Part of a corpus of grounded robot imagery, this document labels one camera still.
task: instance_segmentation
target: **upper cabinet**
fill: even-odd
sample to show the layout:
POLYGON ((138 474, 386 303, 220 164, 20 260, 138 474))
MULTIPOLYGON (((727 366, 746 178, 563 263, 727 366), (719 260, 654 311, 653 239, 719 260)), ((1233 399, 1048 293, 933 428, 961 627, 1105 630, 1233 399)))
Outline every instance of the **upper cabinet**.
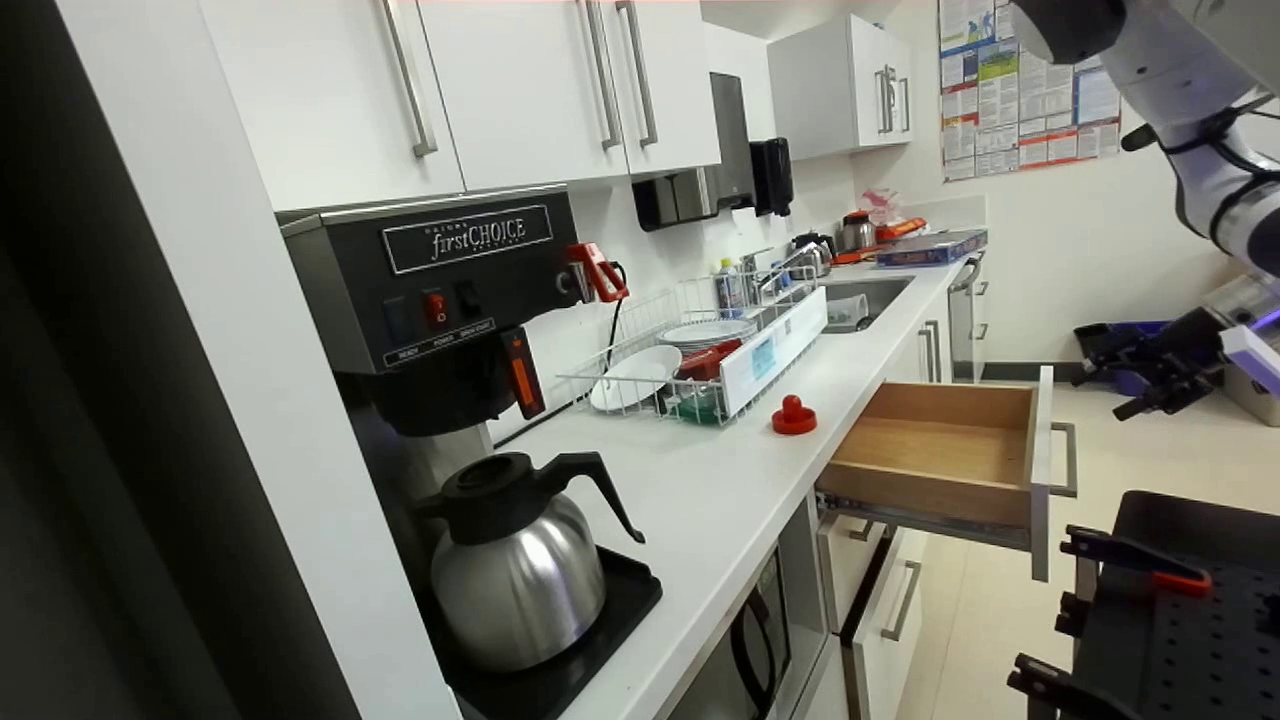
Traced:
POLYGON ((795 159, 912 138, 912 51, 858 16, 766 42, 766 74, 795 159))
POLYGON ((717 164, 694 0, 205 0, 272 205, 717 164))
POLYGON ((277 211, 464 190, 411 0, 205 0, 277 211))

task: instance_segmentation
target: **white countertop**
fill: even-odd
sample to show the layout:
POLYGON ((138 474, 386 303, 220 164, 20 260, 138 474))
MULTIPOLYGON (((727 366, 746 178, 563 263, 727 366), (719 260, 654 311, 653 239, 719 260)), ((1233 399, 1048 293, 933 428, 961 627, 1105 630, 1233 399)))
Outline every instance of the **white countertop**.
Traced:
POLYGON ((567 495, 584 509, 603 547, 642 559, 662 585, 662 598, 563 714, 648 720, 669 702, 689 665, 712 646, 727 613, 735 613, 735 598, 746 591, 753 570, 766 559, 775 534, 812 493, 812 481, 879 388, 882 365, 914 337, 914 325, 946 293, 956 271, 961 263, 874 271, 914 279, 870 329, 819 337, 725 428, 694 428, 670 416, 595 416, 578 402, 507 443, 536 462, 555 450, 600 450, 648 545, 632 545, 620 533, 591 482, 570 482, 567 495), (766 428, 784 397, 814 408, 814 431, 775 437, 766 428))

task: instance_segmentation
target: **stainless steel carafe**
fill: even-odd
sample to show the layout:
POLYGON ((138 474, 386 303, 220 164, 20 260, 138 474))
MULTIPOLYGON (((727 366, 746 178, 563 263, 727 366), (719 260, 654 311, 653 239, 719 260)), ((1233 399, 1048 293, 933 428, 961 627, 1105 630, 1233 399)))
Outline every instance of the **stainless steel carafe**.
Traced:
POLYGON ((448 534, 430 554, 430 591, 471 665, 520 672, 570 646, 603 608, 603 570, 584 511, 563 482, 591 474, 634 545, 608 466, 595 450, 530 466, 524 450, 489 455, 415 509, 443 517, 448 534))

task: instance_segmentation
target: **coffee maker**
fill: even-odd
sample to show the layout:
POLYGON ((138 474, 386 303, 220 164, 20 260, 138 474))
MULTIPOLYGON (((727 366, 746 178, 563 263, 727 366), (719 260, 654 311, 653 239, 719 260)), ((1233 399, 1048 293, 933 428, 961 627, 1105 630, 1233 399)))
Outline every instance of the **coffee maker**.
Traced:
POLYGON ((493 416, 542 410, 520 325, 591 298, 591 250, 576 245, 567 196, 337 206, 289 218, 284 239, 448 685, 471 714, 555 714, 659 585, 600 550, 608 603, 595 627, 541 669, 482 672, 440 617, 422 570, 437 541, 411 509, 493 455, 493 416))

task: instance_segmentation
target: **coffee maker hot plate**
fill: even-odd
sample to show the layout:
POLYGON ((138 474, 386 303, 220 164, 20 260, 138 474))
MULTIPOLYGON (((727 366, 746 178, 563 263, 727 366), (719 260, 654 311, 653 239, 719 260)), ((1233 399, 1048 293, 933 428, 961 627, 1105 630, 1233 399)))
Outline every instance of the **coffee maker hot plate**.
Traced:
POLYGON ((662 596, 659 579, 616 550, 600 547, 603 566, 603 613, 589 635, 578 635, 567 652, 526 672, 482 672, 469 665, 455 635, 443 623, 443 613, 426 585, 415 589, 420 613, 426 618, 443 681, 459 695, 469 714, 482 720, 542 720, 560 714, 576 690, 608 665, 608 655, 632 635, 632 627, 653 613, 662 596))

